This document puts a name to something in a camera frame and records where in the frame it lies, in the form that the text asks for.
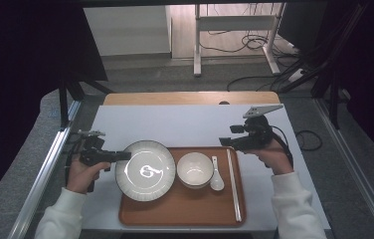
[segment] hand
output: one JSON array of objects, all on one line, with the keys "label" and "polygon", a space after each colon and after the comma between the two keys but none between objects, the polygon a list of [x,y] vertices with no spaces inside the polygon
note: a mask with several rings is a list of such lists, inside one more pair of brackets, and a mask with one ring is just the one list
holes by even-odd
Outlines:
[{"label": "hand", "polygon": [[293,172],[293,168],[286,157],[281,145],[274,139],[263,149],[251,149],[243,151],[245,154],[255,154],[262,162],[269,166],[274,175]]},{"label": "hand", "polygon": [[79,154],[75,154],[73,156],[67,189],[69,191],[86,194],[91,182],[93,180],[97,180],[99,178],[99,172],[102,169],[109,168],[110,163],[100,162],[94,166],[89,167],[80,162],[79,158]]}]

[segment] ceramic bowl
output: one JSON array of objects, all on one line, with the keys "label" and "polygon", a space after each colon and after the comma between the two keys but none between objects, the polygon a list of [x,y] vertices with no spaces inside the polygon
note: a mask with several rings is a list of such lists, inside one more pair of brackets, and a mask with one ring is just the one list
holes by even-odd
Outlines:
[{"label": "ceramic bowl", "polygon": [[193,189],[209,184],[214,172],[212,160],[203,153],[190,152],[177,163],[177,175],[181,182]]}]

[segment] orange tray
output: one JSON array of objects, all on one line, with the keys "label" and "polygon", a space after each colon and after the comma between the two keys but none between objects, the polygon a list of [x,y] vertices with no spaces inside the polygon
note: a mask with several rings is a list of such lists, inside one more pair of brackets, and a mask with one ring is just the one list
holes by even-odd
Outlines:
[{"label": "orange tray", "polygon": [[[246,220],[246,204],[237,153],[230,147],[169,147],[175,163],[189,152],[201,152],[212,158],[218,157],[218,168],[225,182],[222,191],[213,190],[210,185],[201,189],[187,188],[175,176],[171,188],[160,198],[140,202],[124,194],[119,208],[119,220],[128,226],[236,226]],[[236,221],[233,189],[227,149],[237,186],[242,221]]]}]

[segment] chopstick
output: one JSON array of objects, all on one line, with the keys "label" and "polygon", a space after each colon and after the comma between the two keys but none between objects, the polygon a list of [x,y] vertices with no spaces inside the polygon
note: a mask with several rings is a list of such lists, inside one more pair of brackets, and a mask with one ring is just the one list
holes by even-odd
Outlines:
[{"label": "chopstick", "polygon": [[233,187],[234,210],[236,211],[236,220],[242,221],[239,197],[237,194],[236,179],[234,178],[233,162],[231,161],[231,153],[229,149],[227,149],[227,155],[228,155],[228,164],[230,166],[231,186]]}]

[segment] person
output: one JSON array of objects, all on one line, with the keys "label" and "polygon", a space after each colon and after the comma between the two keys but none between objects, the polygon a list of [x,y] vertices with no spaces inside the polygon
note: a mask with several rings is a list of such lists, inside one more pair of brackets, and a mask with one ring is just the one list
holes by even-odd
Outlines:
[{"label": "person", "polygon": [[[280,238],[326,238],[320,218],[311,207],[311,192],[302,186],[281,145],[273,139],[264,149],[246,150],[243,153],[255,154],[274,172],[272,204],[279,223]],[[98,179],[100,170],[108,167],[109,163],[105,162],[87,167],[75,157],[67,188],[62,189],[57,203],[45,211],[36,238],[79,238],[82,230],[81,211],[88,187],[92,180]]]},{"label": "person", "polygon": [[66,188],[62,188],[57,202],[45,210],[38,224],[35,238],[79,238],[82,231],[82,209],[87,198],[88,187],[99,178],[102,169],[110,167],[109,162],[100,162],[88,167],[75,154],[70,167]]},{"label": "person", "polygon": [[306,190],[294,171],[281,145],[272,140],[264,149],[243,153],[255,154],[274,173],[272,205],[278,220],[280,238],[326,238],[321,221],[311,207],[312,194]]}]

